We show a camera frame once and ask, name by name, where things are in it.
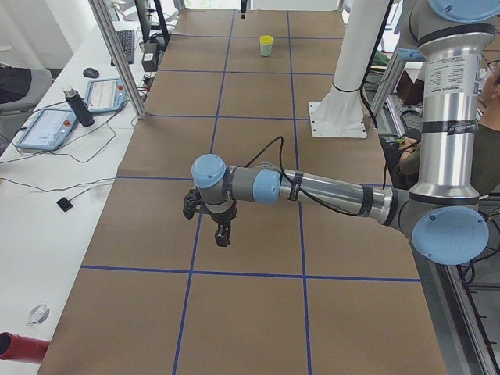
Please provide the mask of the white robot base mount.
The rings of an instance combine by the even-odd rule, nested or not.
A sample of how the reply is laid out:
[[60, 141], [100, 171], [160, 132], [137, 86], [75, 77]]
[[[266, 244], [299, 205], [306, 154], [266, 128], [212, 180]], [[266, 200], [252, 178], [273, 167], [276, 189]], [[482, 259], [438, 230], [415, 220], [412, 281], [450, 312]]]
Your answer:
[[367, 137], [361, 92], [391, 7], [385, 0], [353, 2], [331, 90], [322, 101], [309, 103], [313, 137]]

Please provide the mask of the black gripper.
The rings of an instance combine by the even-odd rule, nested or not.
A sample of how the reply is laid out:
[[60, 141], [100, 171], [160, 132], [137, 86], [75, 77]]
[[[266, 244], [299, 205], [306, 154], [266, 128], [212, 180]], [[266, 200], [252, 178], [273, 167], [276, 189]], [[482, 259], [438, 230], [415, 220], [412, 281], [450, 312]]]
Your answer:
[[210, 215], [217, 223], [214, 234], [216, 244], [219, 247], [230, 246], [231, 220], [237, 215], [237, 202], [227, 199], [220, 204], [207, 203], [197, 189], [190, 189], [184, 196], [183, 215], [186, 219], [192, 219], [196, 213]]

